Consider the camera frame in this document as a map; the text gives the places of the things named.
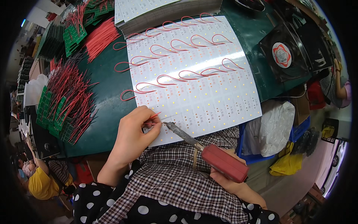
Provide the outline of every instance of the woman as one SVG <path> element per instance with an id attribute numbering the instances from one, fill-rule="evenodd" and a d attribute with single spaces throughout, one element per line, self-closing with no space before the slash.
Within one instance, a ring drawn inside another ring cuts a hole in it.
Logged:
<path id="1" fill-rule="evenodd" d="M 21 185 L 26 192 L 30 192 L 32 196 L 39 200 L 47 200 L 54 196 L 58 196 L 62 191 L 62 187 L 59 187 L 62 184 L 59 183 L 59 181 L 66 186 L 71 185 L 73 182 L 72 176 L 68 172 L 67 165 L 62 161 L 50 161 L 47 165 L 45 161 L 35 157 L 29 138 L 27 138 L 26 141 L 32 152 L 34 162 L 38 167 L 27 181 L 20 179 Z"/>
<path id="2" fill-rule="evenodd" d="M 279 222 L 276 213 L 266 210 L 259 194 L 246 183 L 234 183 L 211 169 L 189 144 L 147 148 L 162 126 L 158 117 L 149 119 L 154 114 L 141 106 L 121 119 L 98 182 L 80 184 L 73 194 L 75 223 Z M 156 124 L 143 134 L 143 123 L 148 122 Z M 203 145 L 232 149 L 237 138 L 235 126 L 198 140 Z M 120 180 L 132 161 L 131 170 Z"/>
<path id="3" fill-rule="evenodd" d="M 333 69 L 329 69 L 329 75 L 321 79 L 320 85 L 323 94 L 338 108 L 344 108 L 348 106 L 352 100 L 352 88 L 350 81 L 347 78 L 341 77 L 341 66 L 335 58 Z"/>

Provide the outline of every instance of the plaid shirt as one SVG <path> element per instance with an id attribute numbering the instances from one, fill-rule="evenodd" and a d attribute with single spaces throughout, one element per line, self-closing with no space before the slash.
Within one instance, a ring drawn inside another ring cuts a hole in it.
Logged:
<path id="1" fill-rule="evenodd" d="M 223 149 L 237 146 L 238 126 L 198 139 L 203 145 Z M 210 178 L 210 166 L 197 153 L 197 168 L 192 169 L 194 148 L 186 142 L 147 148 L 139 157 L 143 166 L 132 176 L 125 192 L 98 220 L 119 223 L 140 196 L 163 201 L 175 207 L 214 215 L 230 223 L 246 223 L 239 198 L 225 191 Z"/>

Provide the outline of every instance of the cooling fan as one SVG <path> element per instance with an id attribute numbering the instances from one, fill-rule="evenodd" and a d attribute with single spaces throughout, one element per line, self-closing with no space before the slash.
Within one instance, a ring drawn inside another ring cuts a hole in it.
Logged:
<path id="1" fill-rule="evenodd" d="M 291 24 L 281 22 L 258 44 L 278 81 L 285 82 L 309 74 L 310 60 Z"/>

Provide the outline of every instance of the white polka dot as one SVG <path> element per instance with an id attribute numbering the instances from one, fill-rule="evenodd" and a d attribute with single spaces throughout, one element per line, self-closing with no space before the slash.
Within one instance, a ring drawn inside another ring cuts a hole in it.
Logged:
<path id="1" fill-rule="evenodd" d="M 172 216 L 170 217 L 170 219 L 169 219 L 169 222 L 173 223 L 173 222 L 176 221 L 177 218 L 178 218 L 178 216 L 172 215 Z"/>
<path id="2" fill-rule="evenodd" d="M 183 224 L 189 224 L 184 218 L 182 218 L 181 222 L 182 222 Z"/>
<path id="3" fill-rule="evenodd" d="M 107 206 L 108 207 L 111 207 L 113 204 L 114 204 L 114 200 L 113 199 L 108 199 L 108 201 L 107 201 Z"/>
<path id="4" fill-rule="evenodd" d="M 93 196 L 98 196 L 98 195 L 100 195 L 100 194 L 101 194 L 100 191 L 94 191 L 94 192 L 93 192 Z"/>
<path id="5" fill-rule="evenodd" d="M 273 220 L 273 219 L 275 218 L 275 215 L 274 215 L 274 214 L 270 214 L 268 218 L 269 218 L 269 220 Z"/>
<path id="6" fill-rule="evenodd" d="M 167 203 L 162 202 L 162 201 L 158 201 L 158 202 L 159 202 L 159 204 L 164 205 L 164 206 L 168 205 Z"/>
<path id="7" fill-rule="evenodd" d="M 90 202 L 90 203 L 87 204 L 87 208 L 88 208 L 88 209 L 91 209 L 91 208 L 93 207 L 93 205 L 94 205 L 94 204 L 93 204 L 92 202 Z"/>
<path id="8" fill-rule="evenodd" d="M 253 204 L 248 204 L 248 205 L 247 205 L 247 209 L 248 209 L 248 210 L 252 210 L 254 207 L 255 207 L 255 206 L 254 206 Z"/>
<path id="9" fill-rule="evenodd" d="M 196 212 L 195 215 L 194 215 L 194 219 L 198 220 L 198 219 L 200 219 L 200 217 L 201 217 L 201 213 Z"/>
<path id="10" fill-rule="evenodd" d="M 87 220 L 87 216 L 81 216 L 81 218 L 79 218 L 81 220 L 82 223 L 85 223 Z"/>
<path id="11" fill-rule="evenodd" d="M 149 212 L 149 209 L 147 206 L 139 206 L 138 207 L 138 212 L 142 215 L 145 215 Z"/>

